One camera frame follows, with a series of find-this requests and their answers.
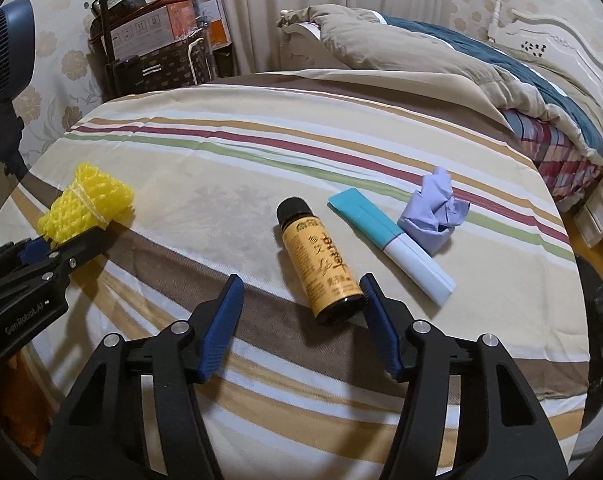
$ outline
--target black bottle cap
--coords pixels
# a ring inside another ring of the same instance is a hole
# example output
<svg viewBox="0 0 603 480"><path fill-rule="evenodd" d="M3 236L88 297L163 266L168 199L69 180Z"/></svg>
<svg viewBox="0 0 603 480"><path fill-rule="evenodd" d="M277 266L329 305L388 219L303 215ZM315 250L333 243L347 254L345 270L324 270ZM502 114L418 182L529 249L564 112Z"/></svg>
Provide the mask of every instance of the black bottle cap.
<svg viewBox="0 0 603 480"><path fill-rule="evenodd" d="M277 220L282 227L291 218L303 215L313 216L312 209L306 204L305 200L298 196L287 198L277 208Z"/></svg>

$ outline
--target toothpaste tube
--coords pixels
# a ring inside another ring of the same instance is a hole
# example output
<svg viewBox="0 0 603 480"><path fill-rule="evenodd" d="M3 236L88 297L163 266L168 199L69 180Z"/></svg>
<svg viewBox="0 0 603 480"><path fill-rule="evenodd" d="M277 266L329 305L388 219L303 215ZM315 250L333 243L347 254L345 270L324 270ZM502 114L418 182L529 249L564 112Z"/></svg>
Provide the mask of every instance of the toothpaste tube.
<svg viewBox="0 0 603 480"><path fill-rule="evenodd" d="M443 306L456 283L381 209L354 187L332 196L328 203L384 251L437 306Z"/></svg>

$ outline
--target yellow mesh sleeve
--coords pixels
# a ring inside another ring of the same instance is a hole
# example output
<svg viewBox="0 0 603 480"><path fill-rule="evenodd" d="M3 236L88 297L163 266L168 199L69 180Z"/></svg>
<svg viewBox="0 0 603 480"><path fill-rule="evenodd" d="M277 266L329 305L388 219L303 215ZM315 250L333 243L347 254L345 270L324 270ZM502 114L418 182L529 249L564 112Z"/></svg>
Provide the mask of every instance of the yellow mesh sleeve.
<svg viewBox="0 0 603 480"><path fill-rule="evenodd" d="M81 163L75 179L37 222L37 231L53 244L62 244L91 227L108 227L112 219L132 205L134 193L121 180Z"/></svg>

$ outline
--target electric fan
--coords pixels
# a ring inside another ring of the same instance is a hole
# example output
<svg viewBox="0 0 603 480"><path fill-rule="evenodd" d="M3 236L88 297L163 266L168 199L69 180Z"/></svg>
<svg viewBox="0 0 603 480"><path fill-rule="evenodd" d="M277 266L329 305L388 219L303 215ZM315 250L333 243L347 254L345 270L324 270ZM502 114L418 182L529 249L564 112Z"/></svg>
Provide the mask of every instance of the electric fan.
<svg viewBox="0 0 603 480"><path fill-rule="evenodd" d="M30 0L0 8L0 162L21 180L28 168L19 153L24 121L12 106L30 84L34 70L34 13Z"/></svg>

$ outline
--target green stripe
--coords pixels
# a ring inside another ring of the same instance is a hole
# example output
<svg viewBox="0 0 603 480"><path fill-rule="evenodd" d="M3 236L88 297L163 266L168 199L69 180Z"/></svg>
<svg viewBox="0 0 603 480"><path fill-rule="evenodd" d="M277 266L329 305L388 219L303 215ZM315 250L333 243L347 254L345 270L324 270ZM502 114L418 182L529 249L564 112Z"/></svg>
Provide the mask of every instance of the green stripe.
<svg viewBox="0 0 603 480"><path fill-rule="evenodd" d="M367 189L369 191L373 191L375 193L389 196L392 198L396 198L402 202L407 202L412 193L408 191L404 191L402 189L396 188L394 186L390 186L390 184L385 184L383 182L376 182L374 180L366 180L363 178L357 178L354 176L348 176L344 174L334 173L328 170L322 170L319 168L312 168L309 166L303 166L300 164L291 164L289 162L282 162L280 160L272 160L270 158L266 158L263 156L256 155L254 153L243 152L240 150L234 150L229 148L225 144L216 144L214 142L210 142L209 140L193 140L189 138L174 138L174 137L145 137L145 136L136 136L136 135L125 135L120 136L117 134L104 134L104 135L95 135L90 134L88 136L82 136L77 134L66 134L65 139L75 139L75 140L108 140L114 142L137 142L140 144L153 144L157 146L171 146L172 148L185 148L187 150L205 150L206 152L216 153L217 155L222 156L232 156L235 158L242 158L244 160L249 160L251 162L256 162L258 164L263 164L265 166L270 166L273 168L279 168L280 170L294 171L295 173L305 174L314 178L319 178L322 180L326 180L328 182L336 182L339 184L344 184L346 186L358 187L360 189ZM544 238L541 237L539 233L529 233L517 227L513 227L507 224L504 224L498 220L493 218L489 218L481 213L470 210L468 217L466 220L472 224L478 225L480 227L486 228L493 232L508 236L510 238L515 238L522 242L526 242L529 244L539 245L544 248L550 254L554 254L559 258L563 258L565 260L569 260L571 262L575 261L575 255L572 251L564 249L562 247L558 247Z"/></svg>

